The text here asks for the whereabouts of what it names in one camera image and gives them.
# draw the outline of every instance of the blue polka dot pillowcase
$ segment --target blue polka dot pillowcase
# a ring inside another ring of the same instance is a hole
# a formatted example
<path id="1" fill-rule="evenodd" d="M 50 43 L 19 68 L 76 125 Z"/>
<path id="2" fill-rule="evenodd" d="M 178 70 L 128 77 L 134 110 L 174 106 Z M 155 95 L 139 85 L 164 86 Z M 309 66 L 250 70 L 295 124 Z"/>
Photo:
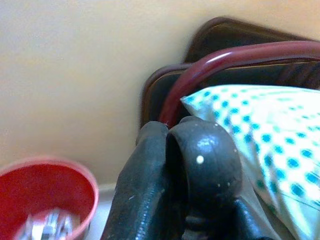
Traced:
<path id="1" fill-rule="evenodd" d="M 297 239 L 320 239 L 320 91 L 219 85 L 181 101 L 229 132 L 254 189 Z"/>

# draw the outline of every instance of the white floor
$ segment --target white floor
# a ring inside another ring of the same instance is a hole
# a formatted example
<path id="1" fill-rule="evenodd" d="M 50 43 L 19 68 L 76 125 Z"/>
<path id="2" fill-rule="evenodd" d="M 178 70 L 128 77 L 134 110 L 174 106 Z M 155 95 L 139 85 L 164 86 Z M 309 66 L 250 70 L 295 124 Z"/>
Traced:
<path id="1" fill-rule="evenodd" d="M 100 188 L 98 207 L 90 224 L 89 232 L 84 240 L 99 240 L 101 238 L 110 212 L 113 196 L 113 188 Z"/>

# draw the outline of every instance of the wall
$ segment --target wall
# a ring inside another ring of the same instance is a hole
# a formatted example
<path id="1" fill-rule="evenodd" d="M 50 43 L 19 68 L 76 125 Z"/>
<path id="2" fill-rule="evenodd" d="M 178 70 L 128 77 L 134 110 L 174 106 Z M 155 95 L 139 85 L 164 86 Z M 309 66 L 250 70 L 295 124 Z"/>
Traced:
<path id="1" fill-rule="evenodd" d="M 2 0 L 0 165 L 61 155 L 115 182 L 144 81 L 225 15 L 320 40 L 318 0 Z"/>

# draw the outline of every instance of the pillow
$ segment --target pillow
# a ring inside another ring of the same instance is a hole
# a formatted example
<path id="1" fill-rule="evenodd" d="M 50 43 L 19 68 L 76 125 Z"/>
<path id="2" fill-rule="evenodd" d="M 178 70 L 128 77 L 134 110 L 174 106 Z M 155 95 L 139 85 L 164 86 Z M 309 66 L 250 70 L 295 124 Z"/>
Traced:
<path id="1" fill-rule="evenodd" d="M 320 91 L 218 85 L 181 101 L 229 132 L 255 191 L 297 239 L 320 239 Z"/>

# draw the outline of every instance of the red plastic bowl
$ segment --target red plastic bowl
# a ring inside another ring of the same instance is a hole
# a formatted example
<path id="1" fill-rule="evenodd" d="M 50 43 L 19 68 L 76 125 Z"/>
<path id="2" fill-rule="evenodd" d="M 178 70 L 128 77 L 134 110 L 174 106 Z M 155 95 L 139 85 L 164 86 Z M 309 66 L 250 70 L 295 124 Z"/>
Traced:
<path id="1" fill-rule="evenodd" d="M 98 205 L 95 177 L 79 163 L 33 157 L 0 170 L 0 240 L 12 240 L 28 215 L 60 208 L 80 216 L 67 240 L 80 240 Z"/>

